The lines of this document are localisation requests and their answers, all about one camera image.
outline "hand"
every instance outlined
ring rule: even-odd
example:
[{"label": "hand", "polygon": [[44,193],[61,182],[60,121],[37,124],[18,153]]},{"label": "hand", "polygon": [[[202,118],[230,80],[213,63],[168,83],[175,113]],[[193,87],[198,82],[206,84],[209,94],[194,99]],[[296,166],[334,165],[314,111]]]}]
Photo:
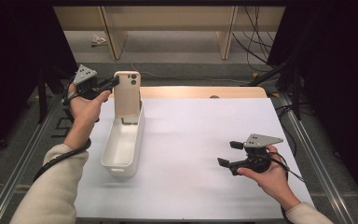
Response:
[{"label": "hand", "polygon": [[[76,91],[76,86],[71,84],[68,92]],[[77,96],[71,100],[71,113],[74,116],[74,125],[63,141],[68,147],[77,149],[83,147],[90,137],[95,121],[101,113],[101,105],[108,99],[110,91],[103,91],[93,100]]]},{"label": "hand", "polygon": [[[274,146],[267,146],[267,150],[269,152],[278,152]],[[277,161],[281,161],[281,158],[276,154],[272,154],[271,157]],[[285,211],[300,203],[300,200],[295,196],[287,183],[286,172],[274,161],[271,163],[269,169],[262,174],[247,168],[239,168],[237,172],[257,182],[260,188],[264,190],[267,195],[280,203]]]}]

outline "white smartphone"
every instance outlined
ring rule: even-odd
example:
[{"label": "white smartphone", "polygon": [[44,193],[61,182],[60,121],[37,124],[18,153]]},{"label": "white smartphone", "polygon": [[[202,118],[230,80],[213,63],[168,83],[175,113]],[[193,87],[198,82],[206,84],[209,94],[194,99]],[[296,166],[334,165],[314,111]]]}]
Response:
[{"label": "white smartphone", "polygon": [[139,89],[141,87],[141,74],[135,71],[118,71],[118,85],[113,88],[115,95],[115,116],[127,118],[138,116],[141,111]]}]

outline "wrist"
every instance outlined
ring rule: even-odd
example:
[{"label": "wrist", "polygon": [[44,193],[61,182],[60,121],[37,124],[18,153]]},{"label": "wrist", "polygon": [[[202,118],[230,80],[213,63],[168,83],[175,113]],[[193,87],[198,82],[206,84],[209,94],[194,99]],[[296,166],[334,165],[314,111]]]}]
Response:
[{"label": "wrist", "polygon": [[287,193],[280,194],[280,196],[277,196],[275,200],[282,206],[285,211],[289,211],[291,208],[301,203],[301,201],[291,190],[289,190]]},{"label": "wrist", "polygon": [[85,146],[90,138],[93,127],[94,123],[85,123],[75,119],[71,131],[68,133],[63,143],[71,149],[78,149]]}]

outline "white paper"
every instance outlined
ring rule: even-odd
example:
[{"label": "white paper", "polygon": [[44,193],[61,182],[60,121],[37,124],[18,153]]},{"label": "white paper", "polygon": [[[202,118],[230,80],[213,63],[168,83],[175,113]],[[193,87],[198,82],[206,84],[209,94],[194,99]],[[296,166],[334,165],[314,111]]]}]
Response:
[{"label": "white paper", "polygon": [[[246,159],[230,141],[251,133],[279,137],[275,147],[299,174],[270,99],[143,99],[145,129],[132,178],[112,177],[101,165],[114,101],[103,104],[78,186],[78,217],[159,221],[255,221],[282,218],[280,206],[257,184],[233,176],[217,158]],[[304,183],[289,177],[302,202],[312,203]]]}]

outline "sleeve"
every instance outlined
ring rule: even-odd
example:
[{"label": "sleeve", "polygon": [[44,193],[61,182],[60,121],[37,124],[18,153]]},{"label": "sleeve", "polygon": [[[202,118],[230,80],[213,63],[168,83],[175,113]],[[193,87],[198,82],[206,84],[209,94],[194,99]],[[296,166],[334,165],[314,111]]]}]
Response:
[{"label": "sleeve", "polygon": [[[57,145],[46,154],[43,164],[71,150]],[[88,157],[87,151],[79,153],[44,172],[30,187],[10,223],[75,223],[77,185]]]},{"label": "sleeve", "polygon": [[309,203],[300,203],[286,212],[287,218],[295,224],[332,224],[327,217]]}]

